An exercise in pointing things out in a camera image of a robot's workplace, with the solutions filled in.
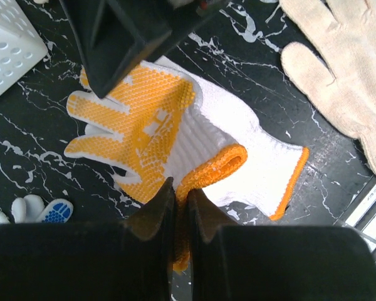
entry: glove finger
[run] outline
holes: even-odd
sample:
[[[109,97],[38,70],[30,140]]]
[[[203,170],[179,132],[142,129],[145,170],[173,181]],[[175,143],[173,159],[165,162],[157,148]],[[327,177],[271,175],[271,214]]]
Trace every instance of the glove finger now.
[[[368,9],[365,0],[326,0],[332,14],[339,22],[356,21],[363,16]]]
[[[323,46],[324,39],[329,38],[326,32],[338,26],[330,10],[320,0],[280,0],[280,5],[316,47]]]
[[[40,196],[29,194],[23,198],[26,205],[25,223],[33,223],[44,210],[44,202]]]
[[[71,117],[82,120],[99,129],[123,134],[125,117],[129,108],[109,99],[99,99],[94,93],[73,92],[67,100],[67,112]]]
[[[15,223],[25,222],[26,202],[23,198],[16,198],[11,204],[11,214]]]
[[[281,64],[290,80],[328,119],[331,102],[328,86],[334,81],[326,66],[306,46],[290,43],[281,53]]]
[[[66,223],[73,214],[74,206],[65,199],[55,199],[50,202],[35,223]]]
[[[82,67],[81,75],[80,75],[80,84],[83,88],[92,91],[91,87],[89,86],[88,77],[86,75],[85,68]]]
[[[87,158],[136,174],[126,162],[136,162],[134,152],[112,134],[86,135],[73,139],[64,150],[69,158]]]

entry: perforated plastic container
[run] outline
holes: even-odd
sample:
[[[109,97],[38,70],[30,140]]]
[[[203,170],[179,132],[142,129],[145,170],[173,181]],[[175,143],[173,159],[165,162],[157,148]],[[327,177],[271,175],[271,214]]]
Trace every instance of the perforated plastic container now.
[[[0,0],[0,95],[48,50],[15,0]]]

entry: beige cotton glove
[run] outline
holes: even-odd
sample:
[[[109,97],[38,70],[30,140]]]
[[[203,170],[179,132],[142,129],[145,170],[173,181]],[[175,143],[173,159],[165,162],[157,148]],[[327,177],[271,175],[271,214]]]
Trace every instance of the beige cotton glove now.
[[[285,73],[341,133],[359,139],[376,174],[376,0],[280,0],[326,65],[300,43]]]

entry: table surface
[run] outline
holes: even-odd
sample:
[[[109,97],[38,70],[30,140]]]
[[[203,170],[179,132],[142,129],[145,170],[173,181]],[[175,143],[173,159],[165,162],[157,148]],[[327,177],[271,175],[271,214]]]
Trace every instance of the table surface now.
[[[71,221],[127,218],[141,205],[114,186],[111,167],[63,155],[84,124],[65,109],[69,94],[81,89],[81,60],[59,2],[18,3],[49,54],[0,97],[0,210],[10,216],[14,198],[33,193],[69,199]],[[310,148],[277,224],[334,224],[372,173],[360,145],[337,132],[282,72],[280,52],[291,41],[310,45],[277,3],[236,0],[167,56],[243,99],[271,135]],[[271,223],[245,207],[223,210],[242,224]],[[175,275],[173,300],[190,300],[190,285],[189,272]]]

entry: glove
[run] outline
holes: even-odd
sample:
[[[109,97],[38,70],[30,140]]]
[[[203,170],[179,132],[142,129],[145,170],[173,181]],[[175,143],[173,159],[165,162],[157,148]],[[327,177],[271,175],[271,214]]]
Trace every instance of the glove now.
[[[13,201],[11,214],[16,224],[65,223],[70,219],[73,208],[73,205],[65,199],[55,199],[45,207],[40,196],[29,194]],[[9,223],[9,218],[0,211],[0,224]]]
[[[376,0],[280,0],[326,62],[289,44],[285,73],[341,133],[359,139],[376,174]]]
[[[309,150],[270,136],[252,109],[233,94],[164,56],[156,63],[187,73],[197,81],[203,92],[202,114],[248,152],[247,161],[234,174],[203,189],[206,196],[217,206],[239,201],[257,207],[270,219],[281,218]]]
[[[89,89],[84,71],[81,84]],[[70,116],[101,130],[72,140],[67,157],[86,157],[125,169],[115,182],[132,198],[150,201],[168,177],[177,199],[175,270],[189,259],[184,202],[192,189],[236,171],[246,150],[201,114],[202,92],[188,75],[142,62],[110,94],[74,92]]]

